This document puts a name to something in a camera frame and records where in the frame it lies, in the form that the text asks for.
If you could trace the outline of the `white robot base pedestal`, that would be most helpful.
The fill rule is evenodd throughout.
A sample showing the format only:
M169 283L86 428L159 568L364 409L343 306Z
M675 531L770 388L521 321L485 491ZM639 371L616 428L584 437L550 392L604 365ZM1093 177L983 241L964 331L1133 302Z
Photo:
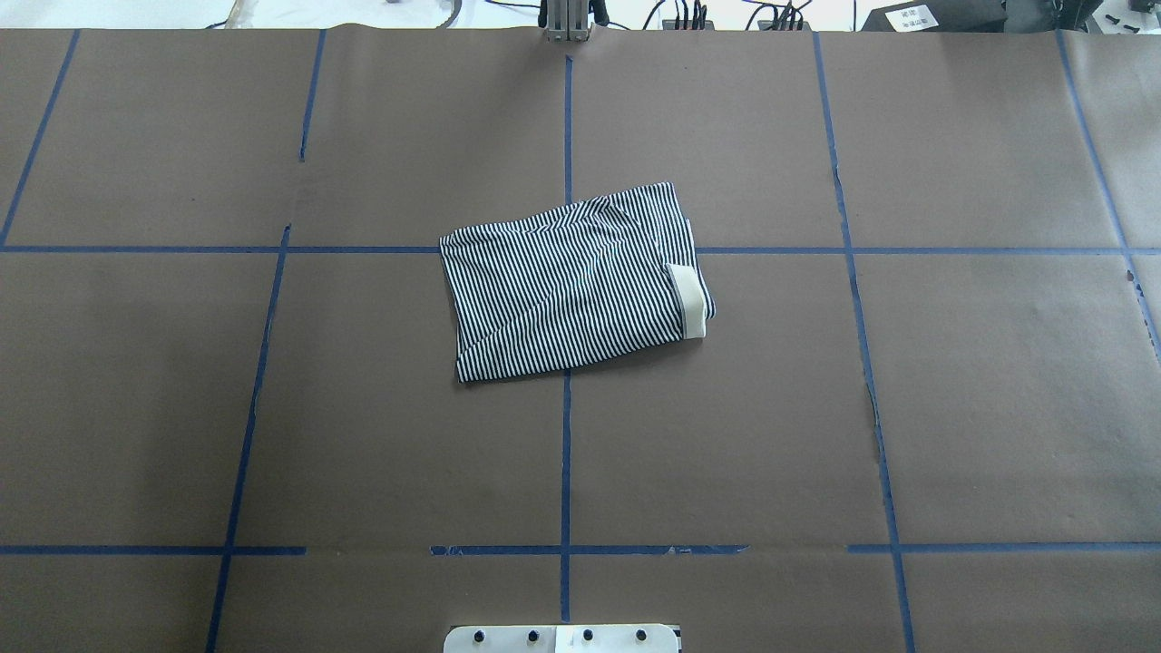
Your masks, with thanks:
M444 652L682 652L680 627L659 623L453 627Z

